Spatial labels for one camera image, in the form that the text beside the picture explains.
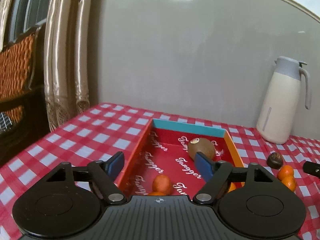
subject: kiwi sticker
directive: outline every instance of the kiwi sticker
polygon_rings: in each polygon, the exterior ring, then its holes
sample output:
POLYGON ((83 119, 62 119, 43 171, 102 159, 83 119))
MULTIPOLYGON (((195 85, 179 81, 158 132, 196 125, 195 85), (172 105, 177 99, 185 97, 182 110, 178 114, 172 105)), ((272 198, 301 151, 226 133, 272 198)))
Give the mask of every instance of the kiwi sticker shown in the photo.
POLYGON ((190 143, 196 144, 196 143, 198 143, 199 141, 200 141, 199 138, 195 138, 195 139, 192 139, 192 140, 190 141, 190 143))

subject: metal grille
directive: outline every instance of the metal grille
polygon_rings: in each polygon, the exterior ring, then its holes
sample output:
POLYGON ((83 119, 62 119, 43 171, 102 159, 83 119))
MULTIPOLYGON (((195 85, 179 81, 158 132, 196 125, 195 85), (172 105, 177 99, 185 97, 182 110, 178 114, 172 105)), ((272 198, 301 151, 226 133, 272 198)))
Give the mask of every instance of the metal grille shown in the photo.
POLYGON ((3 112, 0 113, 0 132, 6 131, 12 127, 10 118, 3 112))

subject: thermos handle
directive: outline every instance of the thermos handle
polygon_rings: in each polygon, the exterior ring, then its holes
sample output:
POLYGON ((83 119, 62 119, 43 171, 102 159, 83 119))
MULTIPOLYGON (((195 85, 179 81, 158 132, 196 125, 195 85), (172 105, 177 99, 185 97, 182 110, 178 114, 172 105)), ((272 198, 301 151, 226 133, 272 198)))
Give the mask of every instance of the thermos handle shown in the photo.
POLYGON ((299 72, 300 74, 303 74, 305 79, 306 79, 306 101, 305 101, 305 107, 306 109, 310 109, 311 107, 311 96, 312 96, 312 93, 311 93, 311 86, 310 86, 310 74, 308 71, 306 71, 305 69, 303 69, 301 67, 302 64, 305 64, 304 62, 300 62, 300 67, 299 67, 299 72))

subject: white thermos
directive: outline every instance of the white thermos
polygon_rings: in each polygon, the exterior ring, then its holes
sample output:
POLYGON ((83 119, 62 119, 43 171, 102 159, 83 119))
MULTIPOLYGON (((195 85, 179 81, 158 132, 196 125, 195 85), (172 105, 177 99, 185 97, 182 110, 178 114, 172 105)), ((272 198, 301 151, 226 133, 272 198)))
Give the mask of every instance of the white thermos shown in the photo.
POLYGON ((306 79, 306 109, 311 106, 310 75, 302 68, 305 62, 279 57, 271 78, 257 123, 262 137, 272 143, 283 144, 290 135, 301 87, 301 74, 306 79))

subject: gray wall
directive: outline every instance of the gray wall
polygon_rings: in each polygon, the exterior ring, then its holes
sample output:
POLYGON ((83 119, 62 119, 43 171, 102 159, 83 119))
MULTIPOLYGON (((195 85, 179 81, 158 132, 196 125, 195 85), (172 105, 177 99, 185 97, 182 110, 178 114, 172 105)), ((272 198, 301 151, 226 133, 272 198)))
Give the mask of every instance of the gray wall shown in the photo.
POLYGON ((306 61, 312 106, 303 80, 292 132, 320 139, 320 24, 281 0, 92 0, 88 42, 91 104, 247 127, 274 60, 306 61))

